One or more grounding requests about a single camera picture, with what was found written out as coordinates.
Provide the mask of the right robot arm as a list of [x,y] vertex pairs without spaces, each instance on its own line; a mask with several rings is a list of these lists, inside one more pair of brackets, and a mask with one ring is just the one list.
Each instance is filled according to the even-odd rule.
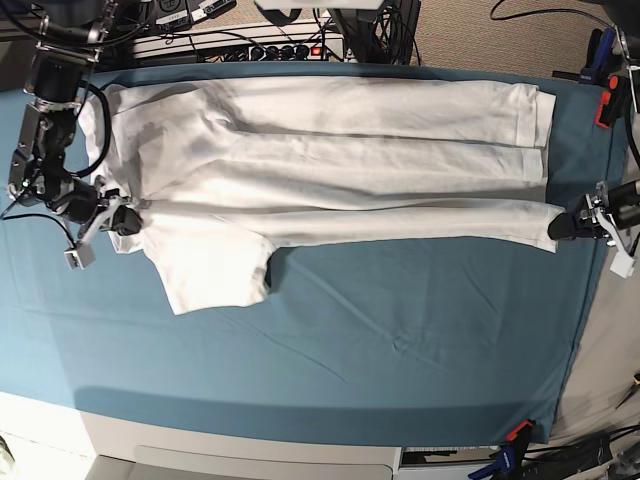
[[[104,50],[128,43],[149,26],[156,7],[145,4],[143,19],[123,26],[119,15],[126,1],[39,1],[38,27],[16,13],[26,4],[4,1],[1,13],[9,23],[36,42],[31,74],[24,90],[32,100],[25,107],[18,144],[13,152],[7,194],[13,207],[46,208],[45,218],[63,230],[76,224],[80,230],[68,239],[71,247],[89,243],[100,231],[129,236],[140,231],[142,221],[129,199],[89,177],[106,159],[112,138],[112,118],[105,93],[91,76]],[[103,143],[98,158],[81,170],[65,166],[66,150],[76,136],[76,126],[89,97],[95,97],[103,114]]]

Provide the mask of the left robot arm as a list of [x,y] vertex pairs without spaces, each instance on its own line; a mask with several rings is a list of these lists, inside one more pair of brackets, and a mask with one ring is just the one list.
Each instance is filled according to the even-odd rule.
[[[639,3],[637,1],[599,1],[610,19],[592,35],[585,67],[578,74],[555,71],[555,78],[587,85],[600,85],[604,91],[595,124],[609,128],[621,118],[631,156],[639,160],[633,122],[639,118]],[[548,228],[553,240],[606,238],[639,225],[639,182],[610,188],[602,181],[596,193],[586,195],[571,212],[556,217]]]

